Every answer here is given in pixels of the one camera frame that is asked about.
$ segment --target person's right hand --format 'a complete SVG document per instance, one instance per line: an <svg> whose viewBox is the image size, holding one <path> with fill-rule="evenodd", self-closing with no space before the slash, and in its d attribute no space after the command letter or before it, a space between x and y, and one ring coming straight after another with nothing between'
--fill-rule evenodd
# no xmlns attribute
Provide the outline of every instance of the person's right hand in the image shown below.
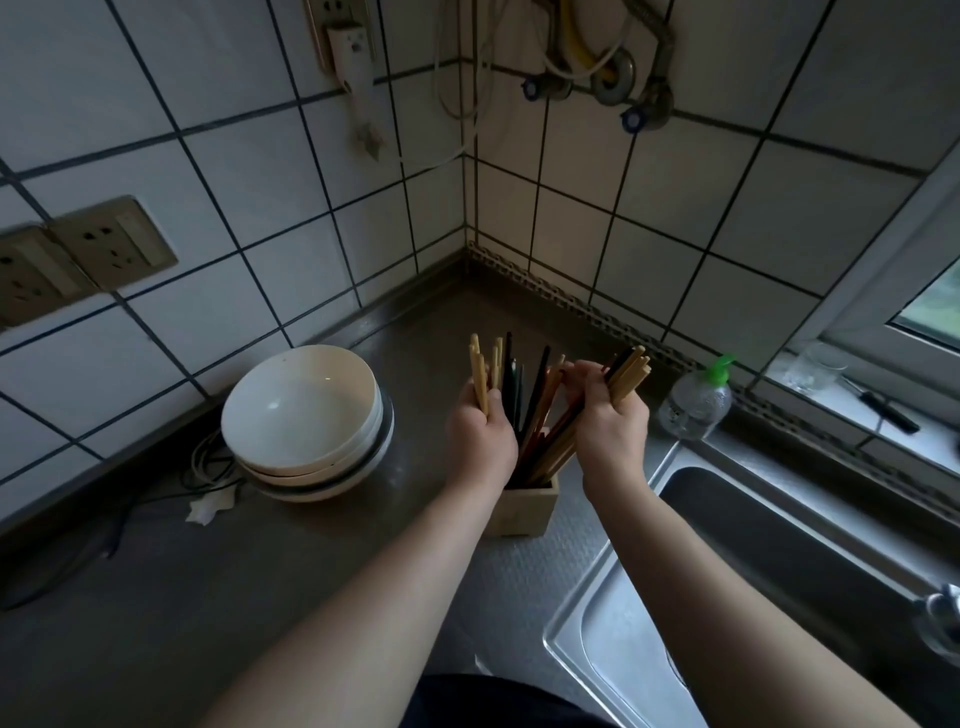
<svg viewBox="0 0 960 728"><path fill-rule="evenodd" d="M644 482L643 448L650 411L639 395L631 392L613 406L603 367L594 361L564 364L563 382L570 401L581 394L585 399L576 441L588 496L605 483Z"/></svg>

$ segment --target window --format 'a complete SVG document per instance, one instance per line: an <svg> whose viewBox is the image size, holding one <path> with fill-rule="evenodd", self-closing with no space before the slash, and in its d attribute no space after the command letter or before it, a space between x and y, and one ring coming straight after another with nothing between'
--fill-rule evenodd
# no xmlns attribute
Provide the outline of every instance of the window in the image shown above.
<svg viewBox="0 0 960 728"><path fill-rule="evenodd" d="M794 337L850 355L851 376L960 424L960 147Z"/></svg>

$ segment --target forearm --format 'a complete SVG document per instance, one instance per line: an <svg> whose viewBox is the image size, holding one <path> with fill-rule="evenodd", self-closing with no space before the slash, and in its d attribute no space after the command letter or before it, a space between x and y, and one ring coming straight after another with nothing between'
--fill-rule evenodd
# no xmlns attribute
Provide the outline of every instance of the forearm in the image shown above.
<svg viewBox="0 0 960 728"><path fill-rule="evenodd" d="M499 491L490 483L448 483L261 658L204 726L397 726Z"/></svg>
<svg viewBox="0 0 960 728"><path fill-rule="evenodd" d="M624 569L711 726L915 724L724 562L645 482L591 490Z"/></svg>

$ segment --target white bowl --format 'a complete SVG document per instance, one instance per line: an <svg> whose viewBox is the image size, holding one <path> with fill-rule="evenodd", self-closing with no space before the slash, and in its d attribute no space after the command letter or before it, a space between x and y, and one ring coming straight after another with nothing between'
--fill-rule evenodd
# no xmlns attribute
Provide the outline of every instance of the white bowl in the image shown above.
<svg viewBox="0 0 960 728"><path fill-rule="evenodd" d="M299 347L272 356L230 392L224 440L261 473L302 475L336 463L370 434L376 379L347 349Z"/></svg>
<svg viewBox="0 0 960 728"><path fill-rule="evenodd" d="M294 493L285 493L283 488L277 488L269 484L265 485L256 480L251 481L251 485L264 496L275 500L284 500L288 503L311 503L345 493L350 488L363 482L380 464L383 456L387 454L387 450L390 448L390 443L394 438L394 409L391 402L385 404L384 407L387 411L384 412L384 422L380 428L374 451L369 453L366 460L362 461L356 470L345 473L331 482L320 484L316 488L302 489L300 492Z"/></svg>
<svg viewBox="0 0 960 728"><path fill-rule="evenodd" d="M361 459L363 459L363 457L370 451L373 443L376 441L377 433L383 422L383 401L380 398L379 390L376 393L375 408L375 418L372 422L370 422L370 426L367 427L364 425L364 429L367 430L367 434L364 435L364 439L361 440L357 444L356 448L354 448L351 452L348 452L336 462L326 466L325 468L320 468L312 473L303 473L301 475L274 475L273 473L264 473L260 471L253 463L248 463L241 457L237 457L237 462L239 462L240 465L243 466L244 470L246 470L248 473L255 475L265 483L271 483L272 485L307 485L310 483L319 483L323 480L332 480L337 475L348 471Z"/></svg>

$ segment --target kitchen counter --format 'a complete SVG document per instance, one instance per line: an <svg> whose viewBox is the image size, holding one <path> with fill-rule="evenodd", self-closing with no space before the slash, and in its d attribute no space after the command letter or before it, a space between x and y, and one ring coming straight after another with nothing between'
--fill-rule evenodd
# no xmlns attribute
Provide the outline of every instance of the kitchen counter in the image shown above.
<svg viewBox="0 0 960 728"><path fill-rule="evenodd" d="M367 330L374 333L367 335ZM354 350L393 398L396 432L373 476L330 502L289 505L247 489L207 527L185 523L186 498L137 508L110 560L0 618L0 722L29 726L187 725L257 655L344 584L444 482L444 420L469 375L467 343L507 330L527 364L545 344L609 359L622 343L490 274L444 291L376 330L354 325ZM657 391L651 376L645 390ZM654 433L652 473L673 441ZM189 457L156 463L149 496L176 492ZM561 473L546 535L485 539L457 592L428 671L487 670L599 712L543 646L543 628L602 550L576 461ZM61 539L18 575L42 583L83 534Z"/></svg>

